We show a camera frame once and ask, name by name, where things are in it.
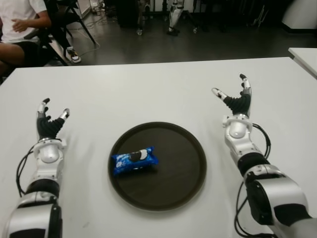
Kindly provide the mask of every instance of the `black floor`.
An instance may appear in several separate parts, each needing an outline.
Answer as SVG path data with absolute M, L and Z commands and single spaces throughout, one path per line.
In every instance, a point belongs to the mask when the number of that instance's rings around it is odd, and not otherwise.
M 316 35 L 289 34 L 267 26 L 229 27 L 226 33 L 221 33 L 215 25 L 208 33 L 198 29 L 194 34 L 191 23 L 180 19 L 181 33 L 172 37 L 166 35 L 168 22 L 161 17 L 146 21 L 142 36 L 136 34 L 136 29 L 120 28 L 116 20 L 107 21 L 101 16 L 90 15 L 85 23 L 91 27 L 100 48 L 84 54 L 80 65 L 288 57 L 289 47 L 317 47 Z M 83 30 L 71 32 L 74 38 L 70 41 L 80 55 L 94 48 L 79 33 L 84 33 Z

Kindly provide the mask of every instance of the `robotic arm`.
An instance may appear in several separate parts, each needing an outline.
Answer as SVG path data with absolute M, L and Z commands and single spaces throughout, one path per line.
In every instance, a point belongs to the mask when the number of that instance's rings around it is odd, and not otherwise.
M 240 98 L 229 97 L 217 88 L 212 92 L 233 113 L 223 121 L 225 143 L 244 179 L 252 217 L 269 226 L 279 238 L 315 238 L 317 219 L 308 214 L 301 188 L 271 165 L 250 139 L 251 86 L 246 76 L 241 74 L 240 78 L 243 87 Z
M 61 208 L 58 205 L 62 179 L 63 141 L 56 138 L 66 119 L 65 109 L 56 120 L 46 116 L 45 99 L 37 111 L 38 143 L 33 148 L 37 169 L 3 231 L 2 238 L 61 238 Z

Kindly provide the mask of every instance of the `round tray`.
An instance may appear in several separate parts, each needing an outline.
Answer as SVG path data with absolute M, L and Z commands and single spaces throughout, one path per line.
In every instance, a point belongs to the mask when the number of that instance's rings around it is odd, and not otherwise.
M 113 176 L 115 154 L 154 146 L 158 164 Z M 207 170 L 204 151 L 185 129 L 170 123 L 138 125 L 123 134 L 110 153 L 108 173 L 117 193 L 131 205 L 166 211 L 187 203 L 202 187 Z

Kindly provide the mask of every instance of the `blue snack wrapper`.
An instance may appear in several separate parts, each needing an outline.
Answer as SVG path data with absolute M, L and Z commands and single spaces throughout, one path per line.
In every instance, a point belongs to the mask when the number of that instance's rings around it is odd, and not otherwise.
M 123 155 L 112 155 L 115 162 L 113 175 L 118 175 L 135 169 L 140 169 L 150 165 L 157 165 L 158 159 L 153 155 L 154 146 Z

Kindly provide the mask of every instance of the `white table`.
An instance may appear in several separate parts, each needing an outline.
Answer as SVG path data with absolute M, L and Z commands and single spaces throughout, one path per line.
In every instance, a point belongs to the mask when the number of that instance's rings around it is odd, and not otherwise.
M 238 95 L 241 72 L 253 87 L 251 119 L 272 141 L 270 161 L 302 187 L 310 214 L 317 216 L 317 81 L 290 58 L 26 68 L 16 70 L 0 87 L 0 233 L 18 200 L 16 166 L 36 142 L 38 103 L 50 97 L 53 116 L 71 109 L 60 133 L 68 141 L 60 196 L 63 237 L 237 238 L 233 218 L 242 178 L 221 127 L 230 111 L 211 88 Z M 207 157 L 201 193 L 175 211 L 138 210 L 117 195 L 108 179 L 115 141 L 149 121 L 189 130 Z M 263 136 L 255 130 L 252 138 L 264 150 Z M 31 156 L 23 187 L 34 165 Z M 250 232 L 265 229 L 253 221 L 248 207 L 240 220 Z
M 289 48 L 294 61 L 317 78 L 317 48 Z

